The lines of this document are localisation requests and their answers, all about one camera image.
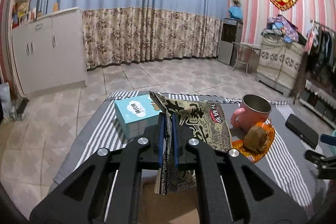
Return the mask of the orange snack wrapper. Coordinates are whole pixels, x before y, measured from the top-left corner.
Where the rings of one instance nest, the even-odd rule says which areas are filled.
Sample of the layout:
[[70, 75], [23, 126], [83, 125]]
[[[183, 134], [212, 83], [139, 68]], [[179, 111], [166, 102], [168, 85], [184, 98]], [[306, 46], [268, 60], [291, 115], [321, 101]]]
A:
[[232, 147], [237, 149], [250, 162], [256, 163], [269, 151], [274, 138], [275, 129], [270, 121], [258, 122], [246, 133], [243, 140], [235, 140]]

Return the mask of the patterned snack bag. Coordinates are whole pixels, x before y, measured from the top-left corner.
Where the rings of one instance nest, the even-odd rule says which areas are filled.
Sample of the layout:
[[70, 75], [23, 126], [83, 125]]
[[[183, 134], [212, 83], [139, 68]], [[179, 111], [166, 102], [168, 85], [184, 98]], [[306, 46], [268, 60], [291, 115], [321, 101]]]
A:
[[175, 165], [173, 116], [177, 115], [177, 123], [190, 129], [194, 138], [207, 143], [214, 150], [226, 152], [232, 148], [232, 142], [224, 110], [219, 102], [171, 99], [155, 92], [150, 92], [149, 96], [166, 118], [169, 118], [165, 122], [168, 127], [164, 130], [166, 148], [154, 192], [166, 195], [192, 188], [196, 186], [195, 171], [177, 170]]

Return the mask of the light blue laundry basket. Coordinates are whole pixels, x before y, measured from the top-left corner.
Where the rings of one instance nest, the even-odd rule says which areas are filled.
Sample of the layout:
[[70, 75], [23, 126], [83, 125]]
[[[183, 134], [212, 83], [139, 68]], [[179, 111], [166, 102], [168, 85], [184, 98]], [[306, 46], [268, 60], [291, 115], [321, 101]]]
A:
[[331, 134], [331, 145], [330, 145], [330, 151], [335, 156], [336, 155], [336, 130], [334, 130]]

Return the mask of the black glasses case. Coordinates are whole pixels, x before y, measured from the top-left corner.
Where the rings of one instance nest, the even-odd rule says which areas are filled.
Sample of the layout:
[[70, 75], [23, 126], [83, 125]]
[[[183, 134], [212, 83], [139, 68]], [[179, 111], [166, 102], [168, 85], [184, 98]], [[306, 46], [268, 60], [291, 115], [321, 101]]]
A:
[[285, 122], [285, 125], [309, 147], [316, 149], [319, 135], [296, 115], [290, 114]]

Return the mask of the grey striped tablecloth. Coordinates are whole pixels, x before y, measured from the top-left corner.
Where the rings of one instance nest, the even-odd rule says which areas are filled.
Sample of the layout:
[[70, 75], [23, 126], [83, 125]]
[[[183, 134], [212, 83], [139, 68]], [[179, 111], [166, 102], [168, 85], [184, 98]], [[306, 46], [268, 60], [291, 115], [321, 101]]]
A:
[[[116, 118], [114, 103], [117, 99], [141, 95], [143, 92], [114, 92], [102, 103], [76, 137], [53, 179], [51, 190], [54, 190], [99, 148], [105, 147], [113, 151], [127, 145], [128, 140]], [[319, 134], [332, 132], [329, 126], [303, 107], [273, 101], [270, 120], [276, 135], [270, 150], [256, 165], [295, 201], [303, 205], [308, 216], [312, 216], [321, 207], [330, 182], [319, 180], [317, 168], [305, 160], [303, 155], [310, 147], [285, 126], [290, 114], [298, 116]]]

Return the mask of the low shelf with lace cover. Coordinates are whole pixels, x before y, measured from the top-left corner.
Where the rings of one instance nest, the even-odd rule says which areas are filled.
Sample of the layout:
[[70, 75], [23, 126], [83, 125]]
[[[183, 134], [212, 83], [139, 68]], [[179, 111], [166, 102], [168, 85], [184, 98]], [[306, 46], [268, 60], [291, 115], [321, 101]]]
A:
[[335, 98], [310, 80], [299, 93], [299, 103], [335, 129]]

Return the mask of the brown crumpled paper on wrapper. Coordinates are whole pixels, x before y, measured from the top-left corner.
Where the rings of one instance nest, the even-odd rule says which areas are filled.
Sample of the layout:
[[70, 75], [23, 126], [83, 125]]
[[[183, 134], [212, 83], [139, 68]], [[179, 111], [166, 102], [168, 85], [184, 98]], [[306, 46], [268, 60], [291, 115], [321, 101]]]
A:
[[269, 126], [264, 123], [253, 125], [247, 132], [243, 146], [256, 153], [261, 153], [266, 148], [269, 139]]

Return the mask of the light blue tissue box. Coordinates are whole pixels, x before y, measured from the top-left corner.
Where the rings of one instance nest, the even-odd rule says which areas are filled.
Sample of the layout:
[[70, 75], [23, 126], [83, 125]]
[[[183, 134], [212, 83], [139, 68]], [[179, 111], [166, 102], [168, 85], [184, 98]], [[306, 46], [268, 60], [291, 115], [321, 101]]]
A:
[[160, 108], [149, 94], [117, 100], [116, 117], [127, 139], [143, 135], [144, 130], [158, 123]]

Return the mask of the pink metal mug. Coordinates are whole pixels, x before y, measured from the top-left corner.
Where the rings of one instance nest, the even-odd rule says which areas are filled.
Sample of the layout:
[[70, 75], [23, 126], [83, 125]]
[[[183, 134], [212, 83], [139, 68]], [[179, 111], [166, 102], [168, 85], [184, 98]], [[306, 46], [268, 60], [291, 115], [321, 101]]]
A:
[[255, 94], [243, 96], [240, 107], [231, 115], [231, 125], [248, 132], [258, 122], [265, 122], [272, 111], [271, 104]]

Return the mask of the cloth covered cabinet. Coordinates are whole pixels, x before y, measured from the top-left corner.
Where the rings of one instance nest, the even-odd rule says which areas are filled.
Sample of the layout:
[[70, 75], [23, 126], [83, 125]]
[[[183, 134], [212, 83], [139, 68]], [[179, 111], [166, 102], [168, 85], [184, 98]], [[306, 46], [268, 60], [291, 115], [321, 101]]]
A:
[[299, 75], [303, 49], [303, 45], [287, 43], [282, 37], [263, 36], [256, 80], [290, 96]]

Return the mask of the small metal side table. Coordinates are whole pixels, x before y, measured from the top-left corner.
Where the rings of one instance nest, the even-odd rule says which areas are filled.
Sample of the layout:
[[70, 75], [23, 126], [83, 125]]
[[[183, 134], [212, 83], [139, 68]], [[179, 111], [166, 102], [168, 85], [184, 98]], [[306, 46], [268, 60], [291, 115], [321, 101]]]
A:
[[247, 75], [251, 56], [253, 55], [253, 53], [260, 53], [261, 46], [248, 43], [237, 43], [237, 42], [233, 42], [233, 45], [236, 48], [236, 59], [233, 70], [236, 69], [238, 64], [244, 65], [245, 74]]

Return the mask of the pile of folded clothes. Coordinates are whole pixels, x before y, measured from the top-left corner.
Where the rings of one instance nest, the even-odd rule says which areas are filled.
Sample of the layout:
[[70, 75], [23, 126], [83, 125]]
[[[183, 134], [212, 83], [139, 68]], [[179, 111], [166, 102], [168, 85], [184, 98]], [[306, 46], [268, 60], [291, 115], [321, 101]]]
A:
[[306, 39], [298, 28], [280, 14], [267, 18], [266, 28], [262, 30], [261, 35], [283, 38], [286, 43], [296, 42], [303, 46], [306, 44]]

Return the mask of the grey water dispenser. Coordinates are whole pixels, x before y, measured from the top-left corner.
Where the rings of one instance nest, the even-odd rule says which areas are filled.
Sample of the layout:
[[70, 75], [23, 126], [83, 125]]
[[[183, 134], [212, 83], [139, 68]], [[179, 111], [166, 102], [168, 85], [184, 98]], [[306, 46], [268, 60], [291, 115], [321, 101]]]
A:
[[225, 18], [223, 20], [221, 40], [219, 44], [218, 61], [225, 65], [232, 65], [234, 43], [240, 43], [242, 39], [243, 23], [241, 20]]

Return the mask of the white cabinet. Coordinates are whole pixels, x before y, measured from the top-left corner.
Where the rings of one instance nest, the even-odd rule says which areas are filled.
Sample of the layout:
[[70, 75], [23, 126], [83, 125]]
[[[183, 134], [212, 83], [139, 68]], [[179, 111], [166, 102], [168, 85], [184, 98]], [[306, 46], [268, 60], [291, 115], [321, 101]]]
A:
[[18, 80], [25, 96], [86, 86], [79, 8], [53, 12], [13, 29], [12, 43]]

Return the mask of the blue bag on dispenser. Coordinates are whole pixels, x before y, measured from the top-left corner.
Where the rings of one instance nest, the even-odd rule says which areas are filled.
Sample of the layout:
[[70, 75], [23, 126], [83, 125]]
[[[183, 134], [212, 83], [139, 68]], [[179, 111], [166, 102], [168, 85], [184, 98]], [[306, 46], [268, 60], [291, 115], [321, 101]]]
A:
[[229, 16], [232, 19], [236, 19], [236, 20], [243, 20], [243, 13], [240, 7], [238, 6], [231, 6], [228, 9], [229, 12]]

